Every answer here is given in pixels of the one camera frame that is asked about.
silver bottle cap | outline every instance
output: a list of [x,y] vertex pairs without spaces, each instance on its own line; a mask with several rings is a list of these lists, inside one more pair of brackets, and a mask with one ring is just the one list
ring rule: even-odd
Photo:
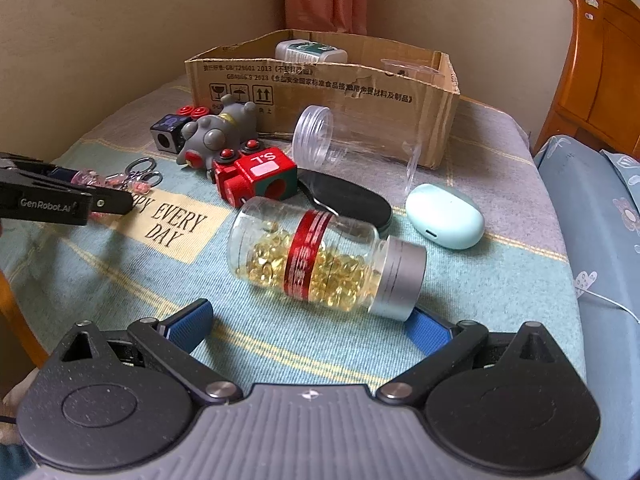
[[395,236],[386,240],[385,263],[369,313],[406,321],[420,295],[427,249]]

gray ribbed surface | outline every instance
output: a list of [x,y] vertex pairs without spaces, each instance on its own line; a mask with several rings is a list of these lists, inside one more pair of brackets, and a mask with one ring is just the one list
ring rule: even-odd
[[[237,404],[207,408],[187,439],[139,468],[83,477],[43,467],[25,478],[508,480],[453,459],[429,439],[413,410],[385,406],[362,386],[268,384]],[[571,470],[545,478],[588,477]]]

green label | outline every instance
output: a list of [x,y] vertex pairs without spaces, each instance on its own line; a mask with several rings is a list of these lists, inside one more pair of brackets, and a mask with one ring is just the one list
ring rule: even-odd
[[289,48],[297,50],[299,52],[315,54],[316,56],[320,56],[321,54],[324,54],[325,52],[328,52],[330,50],[338,50],[334,46],[325,45],[322,43],[299,43],[296,45],[291,45],[289,46]]

open cardboard box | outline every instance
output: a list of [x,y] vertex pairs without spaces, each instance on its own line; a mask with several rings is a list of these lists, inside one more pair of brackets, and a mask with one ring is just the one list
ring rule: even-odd
[[[278,43],[304,39],[347,51],[348,64],[287,63],[273,59]],[[428,84],[382,70],[382,59],[421,62],[444,81]],[[336,32],[278,30],[255,40],[207,50],[185,62],[193,103],[217,112],[220,98],[258,105],[258,130],[293,133],[302,111],[323,105],[366,118],[379,153],[437,168],[442,160],[460,90],[449,56],[397,41]]]

metal pivot screw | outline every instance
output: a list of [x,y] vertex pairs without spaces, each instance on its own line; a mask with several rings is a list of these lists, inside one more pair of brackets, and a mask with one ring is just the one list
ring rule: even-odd
[[238,387],[229,381],[216,381],[215,383],[207,384],[205,389],[207,395],[214,399],[228,399],[235,395],[237,390]]
[[380,388],[380,394],[387,399],[406,399],[413,390],[407,383],[387,383]]

